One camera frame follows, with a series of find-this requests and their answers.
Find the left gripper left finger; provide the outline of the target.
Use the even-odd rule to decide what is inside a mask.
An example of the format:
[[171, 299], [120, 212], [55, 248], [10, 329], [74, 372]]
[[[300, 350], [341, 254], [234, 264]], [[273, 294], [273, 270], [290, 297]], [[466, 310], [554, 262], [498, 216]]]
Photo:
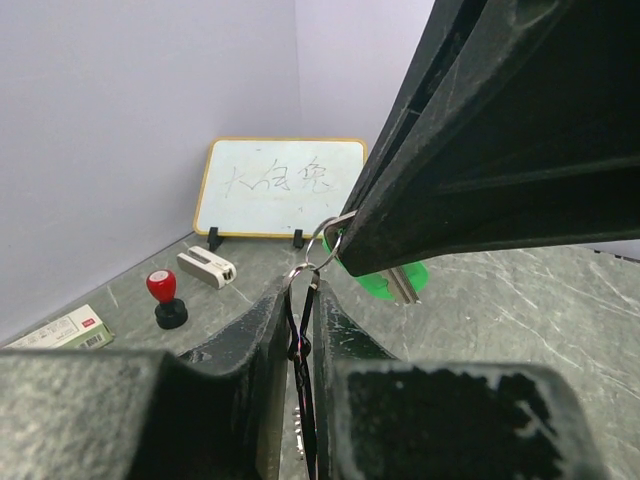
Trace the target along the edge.
[[202, 344], [1, 353], [5, 479], [274, 479], [289, 328], [282, 279]]

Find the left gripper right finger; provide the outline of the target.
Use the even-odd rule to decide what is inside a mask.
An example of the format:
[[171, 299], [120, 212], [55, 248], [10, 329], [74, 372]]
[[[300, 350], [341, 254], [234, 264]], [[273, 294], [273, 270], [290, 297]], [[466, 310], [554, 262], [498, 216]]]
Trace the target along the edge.
[[604, 479], [579, 400], [531, 363], [406, 362], [342, 308], [313, 307], [321, 479]]

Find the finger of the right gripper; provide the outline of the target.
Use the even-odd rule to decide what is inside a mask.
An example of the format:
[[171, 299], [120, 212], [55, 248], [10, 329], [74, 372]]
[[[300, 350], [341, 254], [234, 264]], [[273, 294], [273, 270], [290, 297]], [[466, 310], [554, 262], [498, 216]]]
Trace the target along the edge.
[[639, 5], [438, 1], [346, 204], [354, 276], [639, 236]]

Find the green tagged key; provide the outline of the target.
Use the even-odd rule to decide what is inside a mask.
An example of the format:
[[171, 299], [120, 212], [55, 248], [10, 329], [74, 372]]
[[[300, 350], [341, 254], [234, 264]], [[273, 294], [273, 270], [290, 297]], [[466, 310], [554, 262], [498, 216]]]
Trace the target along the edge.
[[[338, 217], [330, 217], [323, 225], [324, 247], [328, 252], [340, 242], [342, 234], [355, 217], [351, 211]], [[419, 292], [429, 281], [429, 273], [422, 262], [355, 277], [360, 286], [375, 298], [391, 300], [395, 304], [419, 304]]]

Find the wire keyring with keys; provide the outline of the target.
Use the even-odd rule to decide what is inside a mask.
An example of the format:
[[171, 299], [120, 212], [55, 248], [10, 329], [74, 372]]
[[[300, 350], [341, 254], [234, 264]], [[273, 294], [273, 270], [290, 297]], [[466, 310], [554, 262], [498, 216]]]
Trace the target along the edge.
[[[311, 235], [311, 239], [305, 253], [305, 260], [295, 266], [284, 277], [282, 284], [285, 307], [284, 312], [291, 332], [290, 344], [287, 349], [287, 358], [293, 362], [296, 391], [299, 402], [299, 417], [296, 433], [301, 438], [303, 457], [306, 462], [308, 477], [310, 479], [316, 479], [318, 477], [317, 432], [311, 375], [307, 363], [307, 357], [309, 356], [312, 347], [306, 333], [311, 319], [314, 298], [320, 285], [320, 270], [337, 257], [338, 249], [342, 241], [342, 234], [338, 234], [337, 240], [330, 249], [329, 256], [320, 265], [315, 265], [309, 260], [309, 251], [319, 234], [326, 238], [329, 232], [333, 233], [340, 224], [347, 220], [351, 220], [354, 216], [355, 211], [352, 211], [339, 217], [330, 217], [321, 222]], [[305, 270], [310, 270], [312, 272], [312, 278], [307, 290], [300, 323], [296, 324], [292, 309], [292, 284], [294, 280]]]

